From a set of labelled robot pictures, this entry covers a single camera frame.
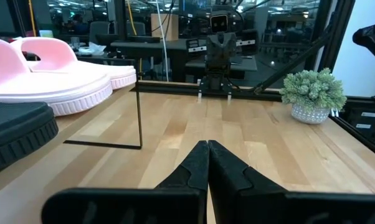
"potted plant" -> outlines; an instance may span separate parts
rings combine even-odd
[[[329,68],[288,74],[280,94],[283,103],[293,104],[292,116],[307,124],[324,122],[330,109],[342,109],[347,100],[343,83],[335,80]]]

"white sole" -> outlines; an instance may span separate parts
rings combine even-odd
[[[136,73],[129,74],[120,78],[111,78],[110,81],[112,83],[113,90],[117,90],[119,88],[134,84],[136,82]]]
[[[105,101],[112,93],[112,86],[107,84],[105,87],[89,95],[73,100],[49,103],[48,105],[53,109],[55,116],[64,116],[89,110]]]

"ceiling light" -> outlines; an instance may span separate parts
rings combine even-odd
[[[74,5],[79,5],[79,6],[83,5],[83,4],[79,4],[79,3],[76,3],[76,2],[70,2],[70,1],[66,1],[66,0],[57,0],[57,1],[65,2],[65,3],[69,3],[69,4],[74,4]]]

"white cable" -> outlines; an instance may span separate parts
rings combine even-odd
[[[160,8],[158,6],[158,0],[156,0],[156,6],[157,6],[157,15],[158,15],[158,22],[160,23],[160,29],[161,29],[161,36],[163,36],[163,44],[164,44],[164,54],[165,54],[165,74],[167,76],[167,82],[168,80],[168,57],[167,57],[167,47],[165,46],[165,36],[164,36],[164,30],[163,30],[163,23],[161,22],[161,16],[160,16]]]

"succulent plant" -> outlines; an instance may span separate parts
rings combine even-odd
[[[314,108],[342,109],[347,98],[343,83],[335,80],[329,68],[321,72],[302,71],[288,74],[280,90],[283,103],[297,103],[307,111]]]

